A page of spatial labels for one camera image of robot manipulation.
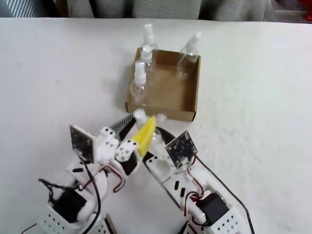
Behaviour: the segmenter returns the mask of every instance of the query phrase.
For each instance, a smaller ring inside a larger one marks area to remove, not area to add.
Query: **clear plastic bottle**
[[[176,77],[180,80],[188,80],[192,77],[198,59],[197,44],[200,38],[201,33],[195,33],[180,52],[181,59],[176,67]]]
[[[152,50],[158,50],[158,45],[155,40],[153,26],[151,24],[144,25],[144,35],[143,35],[143,43],[141,47],[144,45],[149,45],[152,47]]]
[[[155,70],[155,61],[153,59],[152,47],[149,45],[144,45],[141,51],[140,60],[145,63],[145,72],[147,76],[147,82],[149,85],[154,83],[154,70]]]
[[[135,103],[142,103],[148,93],[149,84],[146,82],[145,63],[136,62],[135,78],[130,84],[130,93]]]

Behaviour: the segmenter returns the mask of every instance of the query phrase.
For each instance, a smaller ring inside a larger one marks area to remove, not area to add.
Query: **black plastic part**
[[[55,202],[53,209],[69,223],[77,222],[77,215],[86,204],[86,199],[76,191],[64,191]]]
[[[137,166],[137,157],[134,153],[131,154],[130,158],[126,162],[119,162],[124,169],[126,175],[130,175],[130,173],[135,169]]]
[[[77,153],[81,152],[81,155],[78,155],[81,160],[84,160],[88,163],[94,163],[93,159],[93,139],[88,136],[86,133],[80,131],[79,129],[70,127],[70,135],[72,138],[73,150]]]
[[[160,128],[160,127],[156,127],[156,129],[158,129],[162,140],[164,141],[165,145],[169,144],[171,141],[173,141],[175,139],[175,136],[172,135],[171,133],[169,133],[167,130]]]
[[[197,149],[188,131],[185,131],[167,144],[166,150],[176,168],[180,168],[182,166],[182,161],[185,158],[187,158],[188,161],[191,161],[192,157],[197,154]]]
[[[132,127],[135,125],[136,119],[133,117],[129,123],[120,131],[119,137],[120,141],[124,140],[127,136],[127,134],[130,132]]]
[[[83,168],[75,168],[72,170],[73,173],[76,173],[76,172],[83,172]]]
[[[216,193],[211,193],[203,200],[199,200],[196,203],[196,206],[198,206],[205,213],[207,220],[206,223],[209,226],[213,225],[227,211],[229,211],[229,208],[222,201],[222,198]]]

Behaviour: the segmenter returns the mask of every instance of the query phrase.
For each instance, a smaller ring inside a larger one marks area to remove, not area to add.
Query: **circuit board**
[[[191,158],[197,154],[197,149],[188,131],[173,139],[165,148],[176,168],[182,166],[182,161],[185,159],[191,161]]]
[[[78,157],[84,161],[94,163],[93,137],[77,126],[70,125],[72,146]]]

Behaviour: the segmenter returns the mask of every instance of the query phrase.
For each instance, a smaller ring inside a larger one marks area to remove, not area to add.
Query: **white spray nozzle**
[[[136,84],[146,83],[145,63],[142,61],[136,62],[135,82]]]
[[[143,62],[152,62],[152,51],[153,48],[149,45],[144,45],[141,52],[140,59]]]
[[[197,44],[200,41],[200,39],[201,39],[201,32],[195,33],[192,36],[192,38],[187,42],[187,44],[185,46],[186,50],[187,51],[193,51],[197,47]]]
[[[144,25],[144,41],[145,44],[151,45],[154,44],[155,36],[153,31],[153,26],[151,24]]]

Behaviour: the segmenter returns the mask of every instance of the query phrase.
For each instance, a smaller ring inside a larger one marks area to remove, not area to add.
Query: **red wire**
[[[193,198],[192,201],[195,202],[195,201],[198,201],[199,200],[199,194],[198,192],[195,192],[195,191],[190,191],[186,194],[185,196],[185,203],[184,203],[184,216],[187,215],[187,208],[186,208],[186,203],[187,203],[187,198],[189,197],[190,194],[196,194],[197,197],[196,198]]]
[[[30,226],[29,228],[26,228],[24,231],[21,232],[21,234],[24,234],[26,231],[28,231],[29,229],[32,229],[36,225],[37,225],[37,223],[35,223],[34,225]]]
[[[115,169],[113,169],[112,167],[110,167],[110,166],[104,166],[102,168],[102,170],[104,170],[105,168],[109,168],[115,175],[117,175],[120,178],[119,184],[116,187],[113,188],[113,192],[117,193],[120,189],[123,188],[123,186],[125,185],[126,180],[124,180],[123,185],[120,188],[118,188],[122,184],[122,176],[121,176],[121,174],[119,172],[117,172]]]
[[[202,198],[204,196],[204,189],[201,186],[201,184],[198,182],[198,180],[195,179],[194,176],[192,176],[190,173],[190,166],[192,166],[195,163],[196,159],[197,159],[197,156],[195,155],[193,162],[187,167],[187,172],[192,177],[192,179],[195,181],[195,183],[199,186],[199,188],[201,189],[201,195],[199,196],[199,198]]]
[[[108,168],[109,170],[111,170],[111,171],[112,171],[115,175],[117,175],[117,176],[119,177],[119,179],[120,179],[119,184],[118,184],[116,187],[113,188],[113,192],[114,192],[114,193],[117,193],[120,189],[123,188],[123,186],[124,186],[125,183],[126,183],[126,180],[124,180],[123,185],[122,185],[120,188],[118,188],[118,187],[122,184],[122,181],[123,181],[123,180],[122,180],[122,176],[121,176],[121,174],[120,174],[118,171],[116,171],[115,169],[113,169],[113,168],[110,167],[110,166],[104,166],[104,167],[102,167],[97,173],[95,173],[94,177],[95,177],[99,172],[103,171],[105,168]],[[84,189],[89,185],[90,182],[91,182],[91,181],[89,180],[87,183],[85,183],[85,185],[82,187],[82,189],[84,190]]]

